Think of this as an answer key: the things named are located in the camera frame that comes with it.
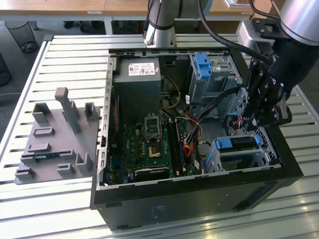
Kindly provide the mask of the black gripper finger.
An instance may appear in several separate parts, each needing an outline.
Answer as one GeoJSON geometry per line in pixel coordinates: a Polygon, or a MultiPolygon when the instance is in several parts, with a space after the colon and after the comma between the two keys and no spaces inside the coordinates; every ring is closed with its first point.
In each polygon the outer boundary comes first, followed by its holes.
{"type": "Polygon", "coordinates": [[[292,113],[285,99],[281,99],[273,106],[260,109],[258,126],[283,125],[292,122],[292,113]]]}
{"type": "Polygon", "coordinates": [[[269,76],[265,64],[251,58],[249,65],[249,75],[246,85],[247,105],[245,106],[245,129],[247,131],[257,128],[257,116],[260,111],[260,105],[268,90],[269,76]]]}

